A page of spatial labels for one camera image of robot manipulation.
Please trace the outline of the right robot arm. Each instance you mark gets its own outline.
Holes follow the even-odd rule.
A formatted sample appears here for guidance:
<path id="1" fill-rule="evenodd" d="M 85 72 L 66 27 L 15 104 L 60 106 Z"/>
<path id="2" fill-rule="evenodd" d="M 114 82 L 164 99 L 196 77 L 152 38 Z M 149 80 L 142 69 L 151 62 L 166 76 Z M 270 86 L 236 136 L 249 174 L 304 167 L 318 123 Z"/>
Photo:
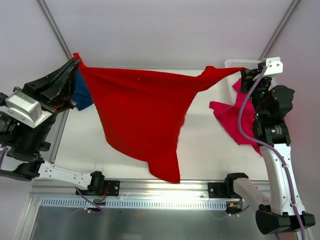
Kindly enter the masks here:
<path id="1" fill-rule="evenodd" d="M 279 57 L 267 58 L 256 69 L 241 70 L 240 105 L 237 127 L 241 135 L 255 142 L 262 154 L 269 181 L 270 197 L 254 186 L 246 175 L 228 174 L 224 193 L 245 200 L 255 213 L 264 235 L 295 233 L 310 240 L 308 228 L 315 216 L 306 212 L 295 182 L 291 158 L 291 138 L 284 120 L 293 108 L 294 90 L 284 85 L 271 87 L 274 76 L 283 72 Z"/>

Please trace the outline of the red t shirt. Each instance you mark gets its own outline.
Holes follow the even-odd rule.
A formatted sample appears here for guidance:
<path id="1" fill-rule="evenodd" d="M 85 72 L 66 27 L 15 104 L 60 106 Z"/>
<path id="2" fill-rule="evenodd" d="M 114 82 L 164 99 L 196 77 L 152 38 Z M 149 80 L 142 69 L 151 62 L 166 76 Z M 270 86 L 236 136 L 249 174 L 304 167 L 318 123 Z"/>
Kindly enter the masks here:
<path id="1" fill-rule="evenodd" d="M 78 66 L 97 110 L 107 143 L 146 162 L 166 182 L 181 181 L 177 146 L 187 111 L 197 93 L 240 68 L 207 66 L 190 76 L 153 70 Z"/>

